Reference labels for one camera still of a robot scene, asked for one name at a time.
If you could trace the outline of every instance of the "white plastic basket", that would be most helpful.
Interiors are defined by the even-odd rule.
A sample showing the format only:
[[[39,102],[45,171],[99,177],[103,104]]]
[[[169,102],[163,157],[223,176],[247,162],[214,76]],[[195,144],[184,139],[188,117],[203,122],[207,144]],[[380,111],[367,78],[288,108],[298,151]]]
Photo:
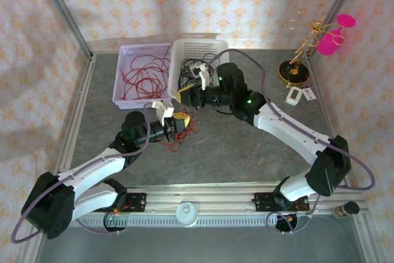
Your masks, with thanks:
[[[205,54],[216,55],[225,49],[228,49],[228,44],[223,40],[199,38],[176,40],[172,45],[171,51],[170,73],[167,89],[169,96],[176,99],[180,67],[182,66],[182,61],[185,58],[202,59]],[[228,61],[228,52],[226,52],[220,57],[220,64],[228,63]],[[212,63],[212,66],[214,68],[219,66],[219,59]],[[215,86],[219,85],[216,71],[214,73],[213,83]]]
[[[122,100],[124,96],[124,80],[121,71],[123,73],[130,70],[130,63],[135,57],[141,55],[154,55],[157,58],[164,58],[171,56],[171,44],[169,43],[157,43],[157,44],[134,44],[131,46],[121,46],[119,50],[118,66],[116,67],[115,85],[113,88],[112,101],[117,104],[120,109],[135,109],[142,108],[146,103],[152,102],[153,99],[136,99],[127,100],[127,98],[135,98],[135,89],[130,89],[126,95],[126,100]],[[152,57],[141,57],[133,63],[133,68],[142,68],[146,64],[152,62]],[[149,84],[144,86],[144,89],[149,90]],[[170,100],[167,91],[164,92],[163,97],[157,98],[158,100]]]

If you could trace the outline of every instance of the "gold wire sculpture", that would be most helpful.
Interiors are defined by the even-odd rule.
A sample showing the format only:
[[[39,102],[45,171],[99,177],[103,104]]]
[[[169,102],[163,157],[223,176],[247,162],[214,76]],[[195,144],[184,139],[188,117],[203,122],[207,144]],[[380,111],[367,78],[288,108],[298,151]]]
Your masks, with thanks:
[[[308,14],[307,9],[301,5],[294,6],[294,12],[301,15],[301,18],[305,16],[308,19],[308,22],[302,23],[297,20],[289,20],[287,22],[287,27],[291,30],[295,30],[300,26],[305,26],[311,30],[311,32],[304,38],[304,41],[301,44],[301,46],[294,52],[295,53],[294,59],[290,61],[290,64],[293,64],[295,62],[295,67],[291,70],[292,74],[297,74],[299,63],[300,63],[300,55],[303,52],[305,52],[304,47],[308,46],[309,52],[312,47],[316,47],[319,44],[318,35],[320,33],[328,33],[333,35],[333,37],[335,38],[338,37],[342,39],[341,42],[337,42],[336,39],[333,38],[333,41],[336,45],[341,45],[342,42],[345,41],[345,38],[342,35],[334,35],[333,33],[327,31],[327,29],[334,24],[334,23],[325,24],[325,19],[326,19],[325,15],[328,12],[327,6],[318,7],[318,15],[320,16],[318,19],[312,19]]]

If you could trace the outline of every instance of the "wallpaper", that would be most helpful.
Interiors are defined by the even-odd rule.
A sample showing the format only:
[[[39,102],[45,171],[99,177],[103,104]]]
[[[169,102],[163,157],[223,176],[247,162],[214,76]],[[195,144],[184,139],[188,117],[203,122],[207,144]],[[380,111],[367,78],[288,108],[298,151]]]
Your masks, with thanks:
[[[394,262],[394,0],[348,0],[343,12],[356,27],[332,56],[318,55],[315,71],[333,130],[373,170],[366,199],[385,257]],[[353,185],[369,185],[353,164]]]
[[[0,0],[0,16],[0,261],[11,263],[20,245],[10,234],[37,177],[55,167],[86,59],[52,0]]]
[[[182,33],[220,33],[230,47],[298,48],[308,30],[287,28],[293,7],[312,10],[334,0],[64,1],[95,52],[117,51],[122,43],[172,42]]]

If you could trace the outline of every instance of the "pink object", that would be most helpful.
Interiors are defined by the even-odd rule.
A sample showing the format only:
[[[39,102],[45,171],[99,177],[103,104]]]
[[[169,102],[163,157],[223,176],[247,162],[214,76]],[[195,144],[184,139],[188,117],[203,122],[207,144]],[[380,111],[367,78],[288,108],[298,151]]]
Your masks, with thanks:
[[[356,20],[351,15],[347,14],[338,15],[337,22],[340,27],[336,30],[326,33],[320,39],[319,44],[316,46],[316,49],[322,55],[332,55],[343,43],[344,38],[340,37],[342,36],[340,31],[343,27],[351,28],[356,25]]]

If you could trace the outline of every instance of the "gray floor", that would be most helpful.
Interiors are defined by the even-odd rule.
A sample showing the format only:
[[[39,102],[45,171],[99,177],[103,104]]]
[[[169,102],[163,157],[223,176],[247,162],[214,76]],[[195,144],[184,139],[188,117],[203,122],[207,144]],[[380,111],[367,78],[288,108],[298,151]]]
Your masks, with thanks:
[[[279,80],[277,68],[282,61],[291,59],[294,51],[248,50],[247,53],[267,69],[265,88],[269,98],[301,123],[328,134],[319,101],[307,102],[302,97],[296,107],[284,101],[288,89]],[[111,100],[117,60],[117,54],[97,56],[71,167],[102,152],[130,112],[120,110]],[[262,72],[240,54],[230,53],[230,61],[244,71],[249,88],[259,91]],[[142,156],[115,179],[125,186],[274,181],[309,167],[301,156],[275,137],[233,116],[218,114],[212,107],[196,112],[196,122],[198,133],[191,134],[178,153],[159,143],[149,144]]]
[[[303,231],[262,228],[130,229],[120,236],[69,228],[41,245],[36,263],[362,263],[351,217],[315,216]]]

